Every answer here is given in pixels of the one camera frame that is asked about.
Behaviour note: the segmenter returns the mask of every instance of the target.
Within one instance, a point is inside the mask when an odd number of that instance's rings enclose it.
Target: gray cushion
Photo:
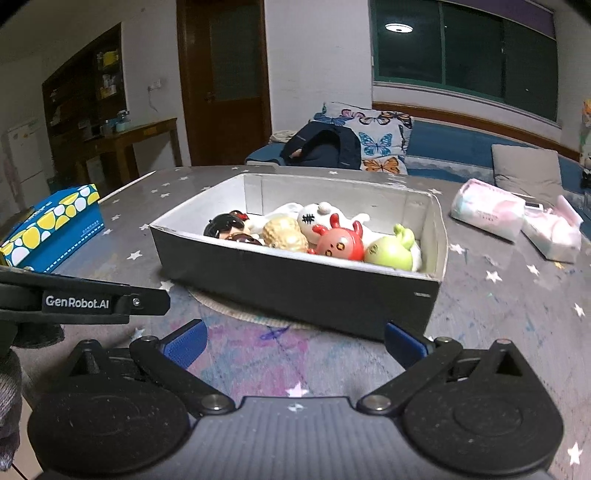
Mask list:
[[[492,159],[495,184],[503,190],[530,195],[546,207],[563,194],[555,150],[493,145]]]

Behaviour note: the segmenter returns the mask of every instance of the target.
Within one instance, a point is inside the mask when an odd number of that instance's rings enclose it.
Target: wall outlet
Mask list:
[[[158,90],[162,88],[162,79],[157,79],[154,82],[152,82],[150,85],[148,85],[148,90],[152,91],[152,90]]]

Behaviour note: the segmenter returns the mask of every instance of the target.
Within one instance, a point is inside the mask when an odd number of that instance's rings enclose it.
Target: red toy figure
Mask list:
[[[309,250],[309,253],[326,255],[327,257],[344,258],[346,260],[363,261],[363,227],[357,220],[353,222],[353,230],[341,228],[339,214],[333,213],[330,216],[330,226],[327,229],[324,225],[314,225],[312,231],[320,235],[316,250]]]

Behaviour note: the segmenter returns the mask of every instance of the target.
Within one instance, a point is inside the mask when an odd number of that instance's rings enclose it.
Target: white wall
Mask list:
[[[178,44],[175,0],[100,0],[89,4],[83,15],[74,19],[67,36],[48,48],[43,55],[43,75],[47,78],[60,65],[103,32],[121,22],[122,57],[127,108],[134,124],[177,117],[178,141],[183,164],[191,164],[184,123],[183,98],[178,70]],[[161,79],[163,87],[151,93],[147,87]],[[167,135],[134,145],[138,170],[174,166]]]
[[[557,8],[562,6],[563,0],[545,3]],[[584,86],[591,84],[591,72],[575,74],[574,65],[578,62],[576,67],[591,70],[591,41],[586,40],[586,35],[591,39],[591,28],[582,25],[579,19],[577,28],[567,27],[575,15],[570,9],[571,14],[558,16],[557,24],[557,35],[563,37],[558,43],[558,114],[559,123],[564,123],[564,132],[552,122],[479,99],[473,101],[461,95],[442,95],[437,91],[407,87],[372,86],[372,46],[366,0],[267,0],[265,10],[274,130],[298,130],[320,110],[324,101],[369,107],[373,98],[377,102],[463,113],[521,128],[572,148],[578,146],[580,104],[585,96],[591,96]],[[585,32],[583,38],[579,37],[582,31]],[[579,45],[571,50],[575,40]]]
[[[267,0],[265,23],[273,130],[299,130],[324,101],[371,106],[367,0]]]
[[[178,140],[183,164],[190,165],[184,123],[183,100],[178,70],[175,0],[112,0],[89,4],[64,31],[61,40],[37,54],[0,65],[0,132],[31,117],[44,124],[41,84],[65,61],[103,32],[122,23],[122,56],[127,107],[132,121],[145,124],[178,117]],[[163,87],[152,92],[148,104],[147,87],[161,79]],[[45,125],[38,135],[41,161],[48,178],[54,176],[51,149]],[[174,166],[168,135],[160,135],[134,146],[138,170]]]
[[[39,55],[0,65],[0,134],[31,118],[39,119],[41,130],[37,134],[37,139],[41,165],[46,177],[51,178],[53,164],[45,125],[40,78]]]
[[[578,150],[583,101],[591,98],[591,25],[566,4],[557,10],[554,21],[561,143]]]

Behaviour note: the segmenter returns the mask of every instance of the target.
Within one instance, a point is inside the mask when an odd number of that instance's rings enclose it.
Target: black backpack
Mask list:
[[[301,154],[291,154],[301,149]],[[359,170],[361,145],[350,128],[309,122],[285,144],[281,158],[291,167],[324,167]]]

